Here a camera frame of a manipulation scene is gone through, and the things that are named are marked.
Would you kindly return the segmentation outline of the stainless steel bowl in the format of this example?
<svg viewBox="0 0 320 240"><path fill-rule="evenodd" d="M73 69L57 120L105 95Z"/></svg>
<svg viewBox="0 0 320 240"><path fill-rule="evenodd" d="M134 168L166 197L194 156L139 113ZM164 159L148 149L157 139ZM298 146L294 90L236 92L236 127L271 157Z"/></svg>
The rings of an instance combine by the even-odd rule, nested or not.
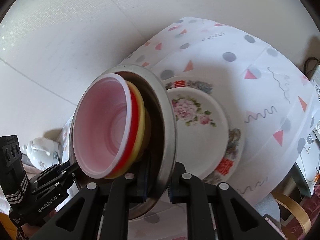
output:
<svg viewBox="0 0 320 240"><path fill-rule="evenodd" d="M133 64L116 66L108 73L119 74L137 86L151 118L151 139L146 150L131 171L139 179L137 196L145 201L130 202L129 219L138 218L150 211L167 188L175 166L177 128L175 116L164 85L144 67Z"/></svg>

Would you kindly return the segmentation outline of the white dragon pattern plate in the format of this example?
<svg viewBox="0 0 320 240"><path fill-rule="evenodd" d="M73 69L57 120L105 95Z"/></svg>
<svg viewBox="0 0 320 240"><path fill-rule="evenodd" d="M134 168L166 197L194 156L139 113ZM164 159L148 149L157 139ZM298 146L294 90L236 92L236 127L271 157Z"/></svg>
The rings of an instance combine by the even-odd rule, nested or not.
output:
<svg viewBox="0 0 320 240"><path fill-rule="evenodd" d="M172 77L163 84L177 121L176 160L208 184L227 181L245 143L245 126L232 94L195 77Z"/></svg>

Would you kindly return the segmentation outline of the white floral plate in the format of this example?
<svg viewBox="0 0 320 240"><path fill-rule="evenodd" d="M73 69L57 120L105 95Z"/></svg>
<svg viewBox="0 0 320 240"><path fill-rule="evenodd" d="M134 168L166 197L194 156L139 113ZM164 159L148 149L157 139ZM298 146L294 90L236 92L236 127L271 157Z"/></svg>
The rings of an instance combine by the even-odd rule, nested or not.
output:
<svg viewBox="0 0 320 240"><path fill-rule="evenodd" d="M177 124L176 161L200 179L206 178L225 155L229 138L226 115L207 93L195 88L167 90Z"/></svg>

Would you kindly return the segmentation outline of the yellow plastic bowl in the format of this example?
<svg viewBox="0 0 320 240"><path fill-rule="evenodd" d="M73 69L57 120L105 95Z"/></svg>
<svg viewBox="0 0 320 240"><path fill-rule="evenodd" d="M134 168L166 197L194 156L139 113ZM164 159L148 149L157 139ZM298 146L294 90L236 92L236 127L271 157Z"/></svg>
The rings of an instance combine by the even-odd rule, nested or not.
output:
<svg viewBox="0 0 320 240"><path fill-rule="evenodd" d="M138 88L126 81L132 101L132 117L129 138L123 156L112 172L105 176L107 179L113 179L123 175L130 166L136 161L140 150L142 149L145 132L145 107L144 101Z"/></svg>

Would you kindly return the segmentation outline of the pink red plastic bowl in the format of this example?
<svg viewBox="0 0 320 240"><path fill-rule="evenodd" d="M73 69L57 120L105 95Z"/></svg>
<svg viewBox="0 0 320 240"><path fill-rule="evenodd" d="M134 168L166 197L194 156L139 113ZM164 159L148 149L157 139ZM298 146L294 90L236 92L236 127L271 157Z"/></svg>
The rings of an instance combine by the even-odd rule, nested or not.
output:
<svg viewBox="0 0 320 240"><path fill-rule="evenodd" d="M82 171L94 179L118 171L135 143L138 105L126 80L107 73L82 96L73 121L73 149Z"/></svg>

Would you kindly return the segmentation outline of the white ceramic electric kettle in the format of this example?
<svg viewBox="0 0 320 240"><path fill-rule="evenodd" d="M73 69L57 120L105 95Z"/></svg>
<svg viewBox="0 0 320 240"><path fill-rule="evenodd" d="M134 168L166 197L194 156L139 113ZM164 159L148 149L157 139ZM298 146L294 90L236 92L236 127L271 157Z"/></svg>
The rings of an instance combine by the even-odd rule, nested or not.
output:
<svg viewBox="0 0 320 240"><path fill-rule="evenodd" d="M35 138L24 145L24 150L32 165L41 171L62 163L62 146L51 139Z"/></svg>

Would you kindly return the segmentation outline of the white side shelf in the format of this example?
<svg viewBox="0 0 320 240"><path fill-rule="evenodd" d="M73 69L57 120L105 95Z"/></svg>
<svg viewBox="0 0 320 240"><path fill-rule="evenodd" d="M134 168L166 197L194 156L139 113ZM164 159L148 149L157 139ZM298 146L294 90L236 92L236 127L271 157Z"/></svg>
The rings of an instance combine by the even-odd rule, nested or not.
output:
<svg viewBox="0 0 320 240"><path fill-rule="evenodd" d="M311 197L319 183L319 59L308 58L303 66L302 84L309 89L306 100L306 131L298 144L297 186L302 195Z"/></svg>

